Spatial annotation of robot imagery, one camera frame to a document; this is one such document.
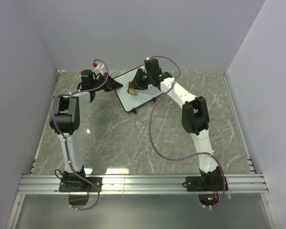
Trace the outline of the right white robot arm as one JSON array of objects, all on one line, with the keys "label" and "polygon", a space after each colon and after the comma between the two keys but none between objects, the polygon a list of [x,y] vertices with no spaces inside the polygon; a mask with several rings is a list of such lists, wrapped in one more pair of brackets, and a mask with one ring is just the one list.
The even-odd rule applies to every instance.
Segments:
[{"label": "right white robot arm", "polygon": [[164,96],[169,96],[182,110],[181,123],[184,130],[191,136],[196,153],[183,158],[168,158],[162,155],[155,147],[151,134],[153,112],[149,121],[149,138],[155,152],[162,158],[170,161],[182,161],[198,156],[201,186],[203,189],[213,190],[218,179],[223,176],[222,168],[214,157],[214,151],[209,139],[209,113],[206,100],[203,96],[196,96],[183,88],[170,73],[163,72],[157,57],[146,58],[144,68],[139,68],[135,77],[129,82],[127,93],[134,95],[137,90],[147,90],[149,86],[157,88],[163,94],[154,103],[157,105]]}]

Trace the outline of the yellow bone-shaped eraser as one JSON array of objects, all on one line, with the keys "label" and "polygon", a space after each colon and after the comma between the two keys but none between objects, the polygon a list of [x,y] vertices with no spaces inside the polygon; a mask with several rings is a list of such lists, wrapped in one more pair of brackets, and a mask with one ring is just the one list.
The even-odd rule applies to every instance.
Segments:
[{"label": "yellow bone-shaped eraser", "polygon": [[131,94],[131,95],[135,95],[136,94],[136,91],[134,88],[128,88],[127,89],[127,93]]}]

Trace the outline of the small white whiteboard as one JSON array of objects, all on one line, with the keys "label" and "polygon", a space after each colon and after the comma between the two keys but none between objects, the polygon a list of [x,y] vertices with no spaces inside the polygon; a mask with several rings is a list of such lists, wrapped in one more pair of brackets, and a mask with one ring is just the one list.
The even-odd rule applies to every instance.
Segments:
[{"label": "small white whiteboard", "polygon": [[135,89],[134,94],[129,94],[127,92],[128,83],[135,77],[137,69],[139,68],[144,69],[144,65],[127,71],[114,78],[115,81],[123,85],[123,87],[116,89],[115,92],[124,111],[127,113],[133,112],[135,114],[138,107],[149,101],[154,101],[158,96],[163,94],[163,92],[152,85],[149,85],[148,89],[145,91]]}]

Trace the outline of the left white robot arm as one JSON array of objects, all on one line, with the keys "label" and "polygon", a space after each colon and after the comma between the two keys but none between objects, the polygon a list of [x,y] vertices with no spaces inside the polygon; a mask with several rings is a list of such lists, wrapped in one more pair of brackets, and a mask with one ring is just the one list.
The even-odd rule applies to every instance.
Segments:
[{"label": "left white robot arm", "polygon": [[74,174],[70,186],[76,192],[85,190],[84,165],[78,151],[77,131],[80,127],[80,107],[91,103],[97,91],[113,91],[122,88],[108,73],[96,74],[92,70],[81,72],[77,91],[53,97],[50,109],[50,127],[57,134],[64,156],[64,174]]}]

